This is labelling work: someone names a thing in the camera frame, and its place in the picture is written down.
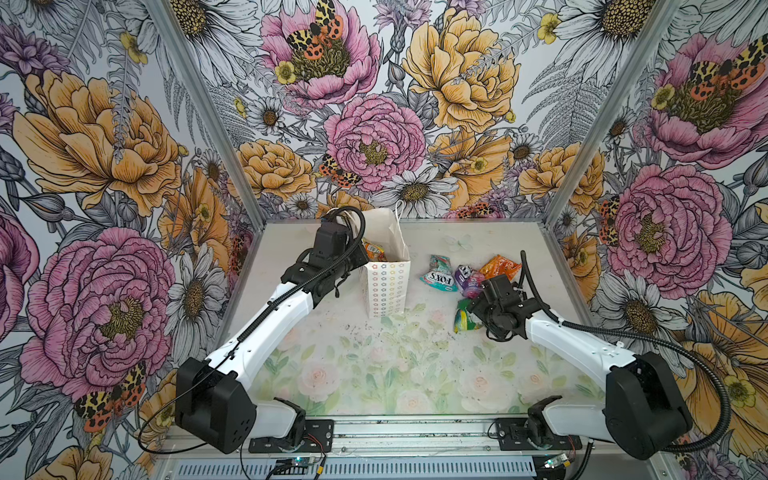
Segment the green snack packet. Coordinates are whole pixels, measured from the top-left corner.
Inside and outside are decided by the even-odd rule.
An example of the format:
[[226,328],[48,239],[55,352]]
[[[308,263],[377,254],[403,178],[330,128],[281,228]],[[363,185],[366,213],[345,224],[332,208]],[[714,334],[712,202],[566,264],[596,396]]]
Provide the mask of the green snack packet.
[[464,298],[457,303],[453,322],[454,333],[474,331],[483,327],[482,322],[469,311],[472,303],[473,300],[469,298]]

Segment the orange snack packet back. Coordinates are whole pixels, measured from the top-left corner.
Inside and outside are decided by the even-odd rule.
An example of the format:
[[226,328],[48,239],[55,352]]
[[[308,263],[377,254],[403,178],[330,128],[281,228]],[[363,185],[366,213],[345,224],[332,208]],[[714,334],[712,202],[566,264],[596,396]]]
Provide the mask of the orange snack packet back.
[[510,282],[512,282],[516,279],[521,269],[521,264],[502,255],[496,255],[479,270],[479,273],[482,274],[485,279],[504,275]]

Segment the orange snack packet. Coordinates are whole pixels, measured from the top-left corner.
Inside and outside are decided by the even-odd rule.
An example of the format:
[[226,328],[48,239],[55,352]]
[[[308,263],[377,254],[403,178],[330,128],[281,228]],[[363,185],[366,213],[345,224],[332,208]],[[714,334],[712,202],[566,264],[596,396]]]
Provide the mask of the orange snack packet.
[[512,282],[516,279],[521,269],[521,264],[502,255],[496,255],[479,270],[479,273],[482,274],[485,279],[504,275],[510,282]]
[[370,242],[366,239],[362,240],[363,247],[370,262],[387,262],[387,255],[384,248],[381,245]]

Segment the white paper bag with cartoon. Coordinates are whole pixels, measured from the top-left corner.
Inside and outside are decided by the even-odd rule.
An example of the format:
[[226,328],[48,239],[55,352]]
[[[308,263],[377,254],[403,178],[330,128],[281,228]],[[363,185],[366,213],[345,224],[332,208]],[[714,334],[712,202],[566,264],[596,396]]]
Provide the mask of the white paper bag with cartoon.
[[410,252],[396,210],[375,208],[363,212],[363,239],[381,245],[387,262],[370,262],[361,273],[363,299],[370,318],[402,314],[410,278]]

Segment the orange snack packet front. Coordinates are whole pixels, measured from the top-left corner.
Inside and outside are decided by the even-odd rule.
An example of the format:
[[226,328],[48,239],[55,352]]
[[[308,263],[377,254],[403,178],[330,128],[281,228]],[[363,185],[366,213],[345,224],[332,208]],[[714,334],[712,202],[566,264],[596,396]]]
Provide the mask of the orange snack packet front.
[[387,255],[384,248],[381,245],[370,242],[366,239],[362,240],[363,247],[370,262],[387,262]]

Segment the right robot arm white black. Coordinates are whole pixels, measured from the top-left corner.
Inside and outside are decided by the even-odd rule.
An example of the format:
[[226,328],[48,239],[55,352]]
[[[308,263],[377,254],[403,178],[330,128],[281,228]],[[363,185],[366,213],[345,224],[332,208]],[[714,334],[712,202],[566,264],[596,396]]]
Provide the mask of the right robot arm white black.
[[529,439],[579,436],[611,442],[646,460],[688,433],[693,419],[663,357],[636,354],[570,324],[537,296],[500,275],[484,281],[468,308],[490,338],[526,339],[558,355],[604,393],[599,403],[568,403],[554,395],[530,407]]

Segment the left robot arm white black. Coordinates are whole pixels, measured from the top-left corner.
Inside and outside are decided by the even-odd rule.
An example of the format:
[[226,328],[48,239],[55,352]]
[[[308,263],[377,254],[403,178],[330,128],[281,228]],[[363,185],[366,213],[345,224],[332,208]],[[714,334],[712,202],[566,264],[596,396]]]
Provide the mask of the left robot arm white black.
[[269,300],[238,333],[205,359],[187,359],[176,377],[175,423],[230,454],[253,438],[304,436],[305,412],[287,400],[257,401],[249,391],[272,352],[349,275],[369,261],[366,219],[356,207],[326,214],[314,244],[286,269]]

